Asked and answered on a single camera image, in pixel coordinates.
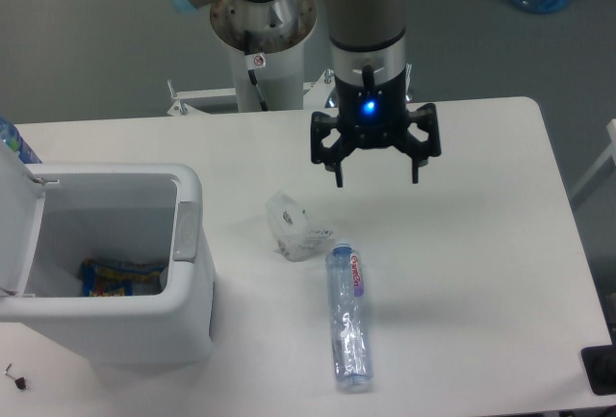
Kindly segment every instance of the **small black object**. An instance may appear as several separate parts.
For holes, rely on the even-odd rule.
[[[370,64],[362,67],[362,82],[364,90],[367,92],[374,91],[374,68]]]
[[[26,379],[24,377],[15,378],[9,374],[9,369],[11,368],[11,366],[12,364],[9,364],[9,367],[7,367],[7,369],[4,371],[4,375],[10,378],[11,380],[13,380],[15,382],[15,386],[19,388],[21,391],[27,390],[28,384],[26,383]]]
[[[581,358],[593,393],[616,394],[616,346],[584,348]]]

